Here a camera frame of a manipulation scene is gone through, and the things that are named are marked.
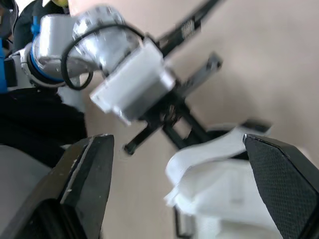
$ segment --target blue ring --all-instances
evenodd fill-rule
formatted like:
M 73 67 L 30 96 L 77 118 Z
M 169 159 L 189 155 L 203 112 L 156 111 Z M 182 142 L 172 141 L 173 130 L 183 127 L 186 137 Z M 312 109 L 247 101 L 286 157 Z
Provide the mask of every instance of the blue ring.
M 36 63 L 36 61 L 35 61 L 35 59 L 34 59 L 34 57 L 33 57 L 32 50 L 33 50 L 33 44 L 32 44 L 31 51 L 30 51 L 30 58 L 31 58 L 31 61 L 32 61 L 33 66 L 37 69 L 37 71 L 38 71 L 42 76 L 44 76 L 45 78 L 48 78 L 49 80 L 57 81 L 57 82 L 63 82 L 63 81 L 64 81 L 63 79 L 58 79 L 58 78 L 51 77 L 51 76 L 45 74 L 45 73 L 39 68 L 39 66 L 37 65 L 37 63 Z

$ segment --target textured black gripper pad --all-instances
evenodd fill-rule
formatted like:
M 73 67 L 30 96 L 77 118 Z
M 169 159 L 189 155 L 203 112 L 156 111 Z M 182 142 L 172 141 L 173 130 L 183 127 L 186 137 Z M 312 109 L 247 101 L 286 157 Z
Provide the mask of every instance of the textured black gripper pad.
M 318 205 L 316 190 L 278 147 L 250 136 L 244 143 L 260 196 L 283 238 L 304 238 Z

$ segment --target black cable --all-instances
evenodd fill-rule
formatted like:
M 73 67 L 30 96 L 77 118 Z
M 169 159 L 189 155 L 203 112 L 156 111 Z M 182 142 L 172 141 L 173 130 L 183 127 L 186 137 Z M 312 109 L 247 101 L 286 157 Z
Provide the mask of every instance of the black cable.
M 69 56 L 69 53 L 70 51 L 73 49 L 73 47 L 75 47 L 81 40 L 83 40 L 85 37 L 88 37 L 89 35 L 93 34 L 93 33 L 96 33 L 100 30 L 103 30 L 103 29 L 106 29 L 106 28 L 111 28 L 111 27 L 117 27 L 117 28 L 121 28 L 121 29 L 127 29 L 127 30 L 130 30 L 131 32 L 135 33 L 137 36 L 139 36 L 142 40 L 144 40 L 145 36 L 140 33 L 139 31 L 137 31 L 135 28 L 129 26 L 129 25 L 122 25 L 122 24 L 107 24 L 107 25 L 101 25 L 101 26 L 98 26 L 86 33 L 84 33 L 82 36 L 79 36 L 78 38 L 76 38 L 73 42 L 71 42 L 66 48 L 65 50 L 63 51 L 63 54 L 62 54 L 62 59 L 61 59 L 61 75 L 62 75 L 62 78 L 64 80 L 64 82 L 66 83 L 66 85 L 74 90 L 77 90 L 77 91 L 80 91 L 84 88 L 86 88 L 92 78 L 93 78 L 93 72 L 90 72 L 89 73 L 89 76 L 87 78 L 87 80 L 85 81 L 85 83 L 82 85 L 82 86 L 75 86 L 71 80 L 70 80 L 70 77 L 69 77 L 69 74 L 68 74 L 68 70 L 67 70 L 67 60 L 68 60 L 68 56 Z

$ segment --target beige wall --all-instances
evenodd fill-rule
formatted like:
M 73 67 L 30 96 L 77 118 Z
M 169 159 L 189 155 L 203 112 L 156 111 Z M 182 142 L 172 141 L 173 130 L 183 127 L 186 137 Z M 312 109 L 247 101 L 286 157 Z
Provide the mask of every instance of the beige wall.
M 127 21 L 154 36 L 173 27 L 199 3 L 70 0 L 73 13 L 95 2 L 117 7 Z M 198 118 L 205 125 L 240 122 L 248 117 L 270 120 L 274 124 L 272 137 L 305 148 L 319 165 L 318 22 L 317 0 L 225 1 L 202 33 L 171 59 L 183 78 L 211 51 L 224 59 L 221 72 L 188 99 Z M 162 198 L 170 189 L 164 168 L 173 147 L 157 133 L 127 159 L 121 146 L 139 131 L 139 126 L 126 128 L 113 116 L 104 115 L 87 94 L 86 102 L 89 133 L 113 133 L 116 138 L 112 189 L 104 221 L 107 238 L 172 238 L 172 213 Z

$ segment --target gray surface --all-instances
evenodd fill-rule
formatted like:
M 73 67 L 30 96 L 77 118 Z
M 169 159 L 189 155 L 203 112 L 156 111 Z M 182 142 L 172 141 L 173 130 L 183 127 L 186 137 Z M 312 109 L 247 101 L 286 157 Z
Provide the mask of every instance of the gray surface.
M 0 234 L 50 168 L 29 155 L 0 145 Z

